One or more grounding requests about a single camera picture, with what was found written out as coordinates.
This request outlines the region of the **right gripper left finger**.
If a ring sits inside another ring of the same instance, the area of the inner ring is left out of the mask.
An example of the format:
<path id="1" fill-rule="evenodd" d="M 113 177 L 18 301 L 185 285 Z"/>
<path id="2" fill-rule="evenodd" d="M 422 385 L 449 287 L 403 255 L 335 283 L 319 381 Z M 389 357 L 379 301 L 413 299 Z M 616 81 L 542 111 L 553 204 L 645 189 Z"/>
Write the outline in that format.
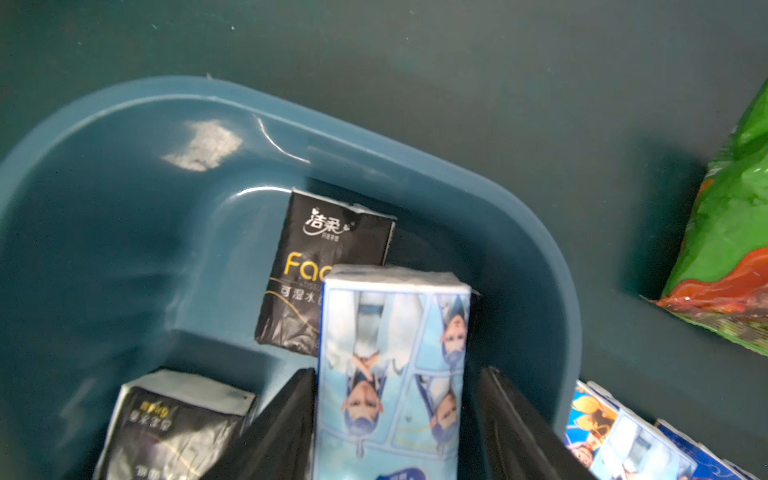
<path id="1" fill-rule="evenodd" d="M 203 475 L 205 479 L 304 479 L 316 405 L 316 371 L 298 370 Z"/>

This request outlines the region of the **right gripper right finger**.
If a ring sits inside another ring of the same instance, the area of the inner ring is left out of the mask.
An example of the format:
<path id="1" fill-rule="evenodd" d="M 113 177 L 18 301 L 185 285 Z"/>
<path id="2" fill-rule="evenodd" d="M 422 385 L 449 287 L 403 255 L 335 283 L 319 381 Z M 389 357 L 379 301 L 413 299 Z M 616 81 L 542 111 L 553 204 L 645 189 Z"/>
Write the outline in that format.
<path id="1" fill-rule="evenodd" d="M 478 379 L 478 420 L 490 479 L 594 479 L 495 367 L 484 368 Z"/>

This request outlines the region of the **white blue tissue pack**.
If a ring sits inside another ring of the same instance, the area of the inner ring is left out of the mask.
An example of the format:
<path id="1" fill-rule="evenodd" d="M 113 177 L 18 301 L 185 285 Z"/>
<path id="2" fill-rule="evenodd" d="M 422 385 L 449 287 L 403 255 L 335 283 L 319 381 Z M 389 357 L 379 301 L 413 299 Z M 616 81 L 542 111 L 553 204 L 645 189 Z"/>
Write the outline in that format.
<path id="1" fill-rule="evenodd" d="M 313 478 L 457 476 L 471 300 L 451 273 L 342 265 L 327 276 Z"/>

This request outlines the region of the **teal plastic storage box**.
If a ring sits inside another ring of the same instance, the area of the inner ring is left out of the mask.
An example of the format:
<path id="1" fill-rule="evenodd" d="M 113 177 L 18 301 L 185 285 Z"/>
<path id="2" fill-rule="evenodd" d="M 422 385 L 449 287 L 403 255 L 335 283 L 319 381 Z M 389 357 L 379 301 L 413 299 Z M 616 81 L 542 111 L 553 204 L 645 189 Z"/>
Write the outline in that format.
<path id="1" fill-rule="evenodd" d="M 202 77 L 81 98 L 1 163 L 1 475 L 87 479 L 122 384 L 161 367 L 267 404 L 315 358 L 254 339 L 293 189 L 397 219 L 390 264 L 479 294 L 466 377 L 493 366 L 558 434 L 581 318 L 552 236 L 498 184 Z"/>

